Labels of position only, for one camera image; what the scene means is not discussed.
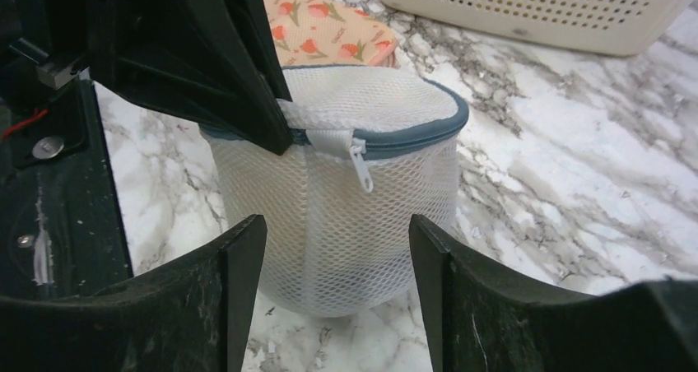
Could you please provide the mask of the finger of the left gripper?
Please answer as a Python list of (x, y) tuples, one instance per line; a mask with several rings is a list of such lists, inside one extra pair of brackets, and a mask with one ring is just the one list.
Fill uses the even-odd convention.
[(289, 100), (263, 0), (86, 0), (91, 77), (146, 109), (275, 154)]

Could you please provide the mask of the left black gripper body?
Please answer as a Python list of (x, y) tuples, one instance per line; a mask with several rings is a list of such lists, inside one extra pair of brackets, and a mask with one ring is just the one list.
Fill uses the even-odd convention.
[(93, 0), (1, 0), (1, 101), (87, 101)]

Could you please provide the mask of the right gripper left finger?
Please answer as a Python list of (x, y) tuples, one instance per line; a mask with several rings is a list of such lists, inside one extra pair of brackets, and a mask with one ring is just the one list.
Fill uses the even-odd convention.
[(252, 215), (88, 297), (1, 300), (4, 371), (239, 371), (266, 244)]

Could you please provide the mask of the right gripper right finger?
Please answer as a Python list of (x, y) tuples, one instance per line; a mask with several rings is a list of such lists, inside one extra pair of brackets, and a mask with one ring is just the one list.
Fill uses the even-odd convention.
[(694, 371), (697, 284), (587, 295), (533, 279), (412, 217), (410, 249), (436, 371)]

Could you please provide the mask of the white mesh cylindrical laundry bag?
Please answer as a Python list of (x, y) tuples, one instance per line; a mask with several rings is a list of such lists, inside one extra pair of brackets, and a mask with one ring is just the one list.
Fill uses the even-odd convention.
[(291, 99), (280, 106), (293, 136), (283, 155), (201, 130), (227, 218), (265, 217), (259, 288), (280, 306), (336, 318), (380, 305), (413, 283), (411, 217), (454, 222), (468, 104), (396, 68), (293, 66), (283, 74)]

